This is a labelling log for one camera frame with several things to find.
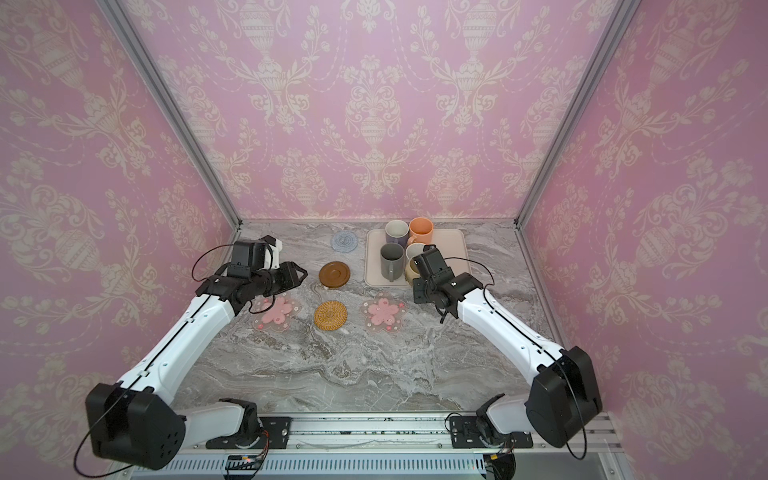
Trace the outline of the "brown round wooden coaster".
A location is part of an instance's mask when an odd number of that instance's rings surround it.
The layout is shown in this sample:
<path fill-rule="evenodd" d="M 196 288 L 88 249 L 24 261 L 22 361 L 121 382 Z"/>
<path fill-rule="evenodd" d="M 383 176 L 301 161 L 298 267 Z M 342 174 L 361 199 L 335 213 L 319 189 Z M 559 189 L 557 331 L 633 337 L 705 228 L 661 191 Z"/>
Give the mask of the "brown round wooden coaster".
<path fill-rule="evenodd" d="M 349 266 L 341 261 L 332 261 L 325 264 L 319 271 L 320 283 L 329 288 L 337 289 L 348 283 L 351 277 Z"/>

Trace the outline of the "beige glazed round mug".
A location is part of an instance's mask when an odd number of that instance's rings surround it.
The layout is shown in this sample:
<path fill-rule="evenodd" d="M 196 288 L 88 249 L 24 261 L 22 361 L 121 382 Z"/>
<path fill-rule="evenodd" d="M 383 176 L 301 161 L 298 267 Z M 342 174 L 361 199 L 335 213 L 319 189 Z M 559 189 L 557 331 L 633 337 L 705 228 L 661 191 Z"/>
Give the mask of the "beige glazed round mug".
<path fill-rule="evenodd" d="M 404 276 L 408 285 L 412 286 L 414 281 L 421 277 L 415 261 L 410 259 L 404 267 Z"/>

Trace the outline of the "woven rattan round coaster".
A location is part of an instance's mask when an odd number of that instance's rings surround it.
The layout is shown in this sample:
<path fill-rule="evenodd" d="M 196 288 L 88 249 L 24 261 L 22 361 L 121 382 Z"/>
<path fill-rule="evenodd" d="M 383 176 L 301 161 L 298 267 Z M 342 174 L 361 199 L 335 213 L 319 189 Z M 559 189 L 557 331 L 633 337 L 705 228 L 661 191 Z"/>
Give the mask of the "woven rattan round coaster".
<path fill-rule="evenodd" d="M 322 331 L 340 329 L 348 319 L 347 307 L 340 301 L 326 301 L 319 305 L 313 315 L 314 325 Z"/>

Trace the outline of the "grey ceramic mug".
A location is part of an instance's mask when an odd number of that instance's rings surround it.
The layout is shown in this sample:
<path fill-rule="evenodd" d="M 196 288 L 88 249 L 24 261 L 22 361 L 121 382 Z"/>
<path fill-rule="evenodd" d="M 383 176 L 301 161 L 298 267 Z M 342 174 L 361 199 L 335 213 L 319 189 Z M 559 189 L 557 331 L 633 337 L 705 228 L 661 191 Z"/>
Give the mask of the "grey ceramic mug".
<path fill-rule="evenodd" d="M 404 271 L 405 250 L 398 243 L 385 243 L 379 251 L 380 272 L 388 282 L 398 280 Z"/>

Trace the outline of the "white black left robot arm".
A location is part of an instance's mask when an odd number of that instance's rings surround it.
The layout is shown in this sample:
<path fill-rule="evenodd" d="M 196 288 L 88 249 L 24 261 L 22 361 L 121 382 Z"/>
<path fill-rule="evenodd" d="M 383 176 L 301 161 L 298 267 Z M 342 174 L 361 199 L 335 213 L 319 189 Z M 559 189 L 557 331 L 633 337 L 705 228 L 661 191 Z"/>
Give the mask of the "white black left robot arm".
<path fill-rule="evenodd" d="M 89 429 L 82 442 L 98 458 L 159 470 L 179 451 L 211 440 L 235 448 L 265 440 L 253 402 L 222 398 L 184 412 L 171 405 L 191 367 L 245 306 L 259 296 L 275 298 L 293 290 L 307 275 L 292 261 L 273 269 L 217 270 L 142 360 L 115 383 L 99 383 L 88 393 Z"/>

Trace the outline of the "pink flower coaster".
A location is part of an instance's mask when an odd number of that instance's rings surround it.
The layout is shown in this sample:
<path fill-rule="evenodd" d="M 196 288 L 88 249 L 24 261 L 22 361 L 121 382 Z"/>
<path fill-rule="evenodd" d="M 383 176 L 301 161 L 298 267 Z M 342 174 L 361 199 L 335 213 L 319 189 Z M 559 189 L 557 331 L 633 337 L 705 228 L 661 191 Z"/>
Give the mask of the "pink flower coaster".
<path fill-rule="evenodd" d="M 256 331 L 287 331 L 291 323 L 298 318 L 301 304 L 290 295 L 283 294 L 276 298 L 274 305 L 260 314 L 254 321 Z"/>
<path fill-rule="evenodd" d="M 403 300 L 379 293 L 365 301 L 361 311 L 369 330 L 394 333 L 402 329 L 407 308 Z"/>

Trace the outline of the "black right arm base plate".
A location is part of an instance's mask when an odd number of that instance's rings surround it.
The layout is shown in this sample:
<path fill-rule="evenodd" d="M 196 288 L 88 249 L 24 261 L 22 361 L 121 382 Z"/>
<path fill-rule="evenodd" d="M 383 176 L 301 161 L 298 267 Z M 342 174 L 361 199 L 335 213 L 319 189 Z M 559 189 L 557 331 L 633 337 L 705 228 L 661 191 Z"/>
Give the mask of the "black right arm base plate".
<path fill-rule="evenodd" d="M 465 416 L 451 412 L 444 418 L 444 427 L 451 436 L 455 449 L 495 450 L 530 449 L 534 446 L 532 436 L 527 432 L 501 434 L 476 416 Z"/>

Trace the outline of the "blue woven round coaster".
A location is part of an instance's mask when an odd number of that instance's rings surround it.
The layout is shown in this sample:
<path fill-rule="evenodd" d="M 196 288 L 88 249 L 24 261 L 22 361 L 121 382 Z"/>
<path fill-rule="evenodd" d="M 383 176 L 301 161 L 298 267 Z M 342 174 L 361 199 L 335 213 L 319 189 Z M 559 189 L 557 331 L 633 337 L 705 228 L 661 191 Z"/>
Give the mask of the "blue woven round coaster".
<path fill-rule="evenodd" d="M 336 232 L 331 238 L 331 248 L 339 253 L 351 253 L 358 246 L 359 240 L 357 235 L 352 231 L 339 231 Z"/>

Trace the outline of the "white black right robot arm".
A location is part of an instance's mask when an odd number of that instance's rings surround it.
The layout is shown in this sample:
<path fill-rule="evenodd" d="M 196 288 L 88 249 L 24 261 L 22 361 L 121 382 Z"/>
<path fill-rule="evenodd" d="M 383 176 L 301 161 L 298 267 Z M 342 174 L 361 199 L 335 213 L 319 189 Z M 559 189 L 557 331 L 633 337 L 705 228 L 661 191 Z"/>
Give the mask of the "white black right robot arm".
<path fill-rule="evenodd" d="M 602 411 L 590 356 L 539 334 L 497 300 L 470 274 L 413 281 L 414 301 L 430 303 L 481 333 L 517 368 L 529 385 L 520 400 L 500 394 L 476 410 L 476 425 L 492 445 L 517 432 L 534 432 L 562 448 Z"/>

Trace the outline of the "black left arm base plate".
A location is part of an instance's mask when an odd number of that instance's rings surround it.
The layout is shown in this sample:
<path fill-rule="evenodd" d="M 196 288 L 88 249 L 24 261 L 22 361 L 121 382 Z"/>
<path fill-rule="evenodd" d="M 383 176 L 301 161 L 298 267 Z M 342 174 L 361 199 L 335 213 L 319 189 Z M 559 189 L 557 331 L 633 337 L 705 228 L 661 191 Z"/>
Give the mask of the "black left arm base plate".
<path fill-rule="evenodd" d="M 260 417 L 255 427 L 248 427 L 245 431 L 230 436 L 208 440 L 205 446 L 209 450 L 262 450 L 269 445 L 270 450 L 283 450 L 287 448 L 291 424 L 292 418 L 289 416 Z"/>

